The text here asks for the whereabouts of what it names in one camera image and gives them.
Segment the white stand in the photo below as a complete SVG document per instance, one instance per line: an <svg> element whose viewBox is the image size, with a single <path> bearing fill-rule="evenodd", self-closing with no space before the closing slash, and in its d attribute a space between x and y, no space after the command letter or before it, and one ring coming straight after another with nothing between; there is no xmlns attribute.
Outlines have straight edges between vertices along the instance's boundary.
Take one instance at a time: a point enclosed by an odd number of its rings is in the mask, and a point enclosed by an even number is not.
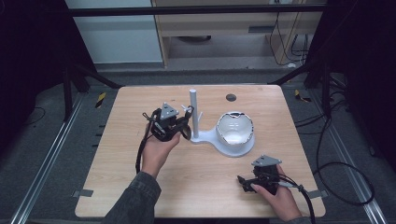
<svg viewBox="0 0 396 224"><path fill-rule="evenodd" d="M251 136L250 140L241 146L231 146L225 145L218 139L216 132L216 127L210 131L199 131L198 124L199 119L197 116L198 105L196 99L196 90L190 90L191 105L194 107L192 112L192 128L193 132L191 135L191 141L194 144L209 143L213 145L218 152L228 157L242 157L253 148L255 137L254 134Z"/></svg>

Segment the human hand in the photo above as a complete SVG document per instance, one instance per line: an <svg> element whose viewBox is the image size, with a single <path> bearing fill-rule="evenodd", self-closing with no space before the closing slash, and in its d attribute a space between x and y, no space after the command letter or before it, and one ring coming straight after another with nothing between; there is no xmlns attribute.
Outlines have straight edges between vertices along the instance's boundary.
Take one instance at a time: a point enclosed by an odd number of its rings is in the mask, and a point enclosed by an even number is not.
<svg viewBox="0 0 396 224"><path fill-rule="evenodd" d="M276 168L281 175L285 174L280 165L277 165ZM271 205L281 220L287 222L302 216L289 188L278 186L276 195L273 195L260 185L252 184L251 187Z"/></svg>
<svg viewBox="0 0 396 224"><path fill-rule="evenodd" d="M171 150L179 143L181 133L177 133L168 142L161 142L151 136L143 149L142 170L143 172L157 178L158 173L166 162Z"/></svg>

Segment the aluminum rail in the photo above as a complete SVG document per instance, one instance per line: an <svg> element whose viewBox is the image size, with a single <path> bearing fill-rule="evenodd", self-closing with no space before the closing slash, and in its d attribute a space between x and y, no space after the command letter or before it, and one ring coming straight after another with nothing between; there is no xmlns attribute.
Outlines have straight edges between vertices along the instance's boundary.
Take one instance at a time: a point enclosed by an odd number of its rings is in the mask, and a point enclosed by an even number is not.
<svg viewBox="0 0 396 224"><path fill-rule="evenodd" d="M77 117L78 111L81 108L81 103L83 101L85 94L79 93L74 104L74 110L71 114L69 120L65 121L61 127L61 130L58 132L54 142L52 143L51 148L49 149L49 153L44 159L40 169L35 176L35 180L33 181L32 185L28 189L23 201L21 202L20 206L18 207L17 211L14 213L12 219L10 220L10 224L23 224L26 222L27 218L30 215L30 212L35 205L35 201L38 198L43 186L47 180L48 175L52 169L53 164L58 157L59 152L64 145L64 141L66 136L69 134L71 127Z"/></svg>
<svg viewBox="0 0 396 224"><path fill-rule="evenodd" d="M323 113L323 110L320 106L320 97L318 96L318 94L313 90L308 90L308 92L312 96L313 101L315 102L320 113ZM342 162L356 167L355 162L352 160L349 153L347 152L347 147L344 145L341 136L332 124L330 124L329 126L329 134L339 159ZM371 191L364 178L359 173L354 172L353 170L348 168L346 168L346 174L348 175L349 180L361 202L367 201L370 198ZM370 218L370 221L373 224L388 223L375 198L370 203L364 205L364 210L366 211L367 217Z"/></svg>

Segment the white bowl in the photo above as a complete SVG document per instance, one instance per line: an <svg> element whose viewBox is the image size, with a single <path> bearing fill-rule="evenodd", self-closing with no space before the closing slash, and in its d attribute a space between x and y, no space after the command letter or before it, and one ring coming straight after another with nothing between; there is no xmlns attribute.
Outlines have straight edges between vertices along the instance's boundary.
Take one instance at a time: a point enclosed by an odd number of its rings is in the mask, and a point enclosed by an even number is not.
<svg viewBox="0 0 396 224"><path fill-rule="evenodd" d="M216 131L224 145L241 147L253 136L253 121L242 112L227 112L219 119Z"/></svg>

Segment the wooden table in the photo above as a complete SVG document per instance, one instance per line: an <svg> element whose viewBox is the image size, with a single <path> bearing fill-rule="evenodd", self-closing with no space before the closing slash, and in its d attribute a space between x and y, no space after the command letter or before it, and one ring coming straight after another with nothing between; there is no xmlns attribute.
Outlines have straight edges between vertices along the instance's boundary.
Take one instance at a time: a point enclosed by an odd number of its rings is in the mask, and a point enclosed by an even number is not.
<svg viewBox="0 0 396 224"><path fill-rule="evenodd" d="M157 178L163 193L155 206L156 217L274 217L269 204L255 193L245 193L236 178L253 178L251 163L261 154L281 159L286 175L308 191L317 189L280 87L124 87L84 185L93 195L79 198L78 217L104 217L134 178L136 154L147 124L142 113L151 114L163 102L182 111L181 105L190 104L190 89L197 90L198 114L203 112L201 131L213 128L223 113L241 111L253 120L255 146L243 157L228 158L209 144L194 145L181 138ZM236 101L226 100L229 93L236 95ZM308 216L304 197L295 189L292 192ZM323 216L322 200L316 198L312 203L316 216Z"/></svg>

